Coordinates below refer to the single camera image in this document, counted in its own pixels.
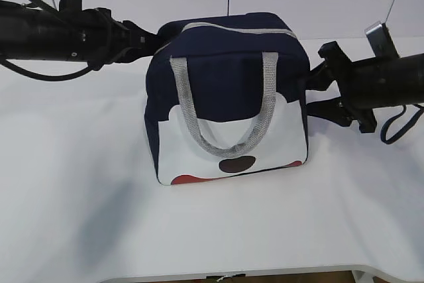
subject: lunch bag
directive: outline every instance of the lunch bag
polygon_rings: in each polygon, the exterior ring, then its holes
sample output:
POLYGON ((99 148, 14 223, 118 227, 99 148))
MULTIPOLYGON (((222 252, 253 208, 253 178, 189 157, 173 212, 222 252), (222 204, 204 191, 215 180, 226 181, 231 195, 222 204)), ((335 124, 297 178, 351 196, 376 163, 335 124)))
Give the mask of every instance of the lunch bag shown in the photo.
POLYGON ((176 21, 158 36, 165 42, 146 75, 144 119, 161 184, 306 161, 309 60, 278 16, 176 21))

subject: bag handle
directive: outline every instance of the bag handle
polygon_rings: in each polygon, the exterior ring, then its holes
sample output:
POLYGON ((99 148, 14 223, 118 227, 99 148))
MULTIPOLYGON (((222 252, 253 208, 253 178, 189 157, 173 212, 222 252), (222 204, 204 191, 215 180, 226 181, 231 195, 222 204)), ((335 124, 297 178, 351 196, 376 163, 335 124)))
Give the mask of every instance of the bag handle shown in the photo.
POLYGON ((241 157, 258 146, 260 141, 264 138, 270 126, 276 104, 278 53, 263 52, 262 61, 264 66, 264 95, 257 122, 245 141, 230 148, 219 148, 209 143, 201 134, 190 88, 187 58, 171 57, 171 68, 175 75, 178 99, 180 100, 185 124, 187 125, 191 137, 193 137, 196 143, 209 154, 227 159, 241 157))

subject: gray zipper trim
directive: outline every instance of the gray zipper trim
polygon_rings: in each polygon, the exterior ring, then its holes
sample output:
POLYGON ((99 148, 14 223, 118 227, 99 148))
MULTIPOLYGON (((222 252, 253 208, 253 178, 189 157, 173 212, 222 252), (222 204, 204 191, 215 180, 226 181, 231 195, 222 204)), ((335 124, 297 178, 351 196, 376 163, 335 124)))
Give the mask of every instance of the gray zipper trim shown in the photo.
MULTIPOLYGON (((229 28, 229 27, 223 27, 220 25, 216 25, 215 23, 204 23, 204 22, 198 22, 198 23, 189 23, 188 25, 186 25, 183 30, 181 31, 181 33, 183 33, 184 31, 187 31, 189 29, 192 28, 197 28, 197 27, 214 27, 214 28, 219 28, 219 29, 223 29, 223 30, 227 30, 227 31, 234 31, 234 32, 239 32, 239 33, 247 33, 247 34, 287 34, 295 39, 297 39, 297 36, 294 34, 293 31, 289 30, 289 29, 277 29, 277 28, 261 28, 261 29, 242 29, 242 28, 229 28)), ((160 51, 162 51, 163 49, 165 49, 167 46, 169 46, 171 44, 171 42, 165 44, 163 47, 159 48, 155 54, 159 53, 160 51)))

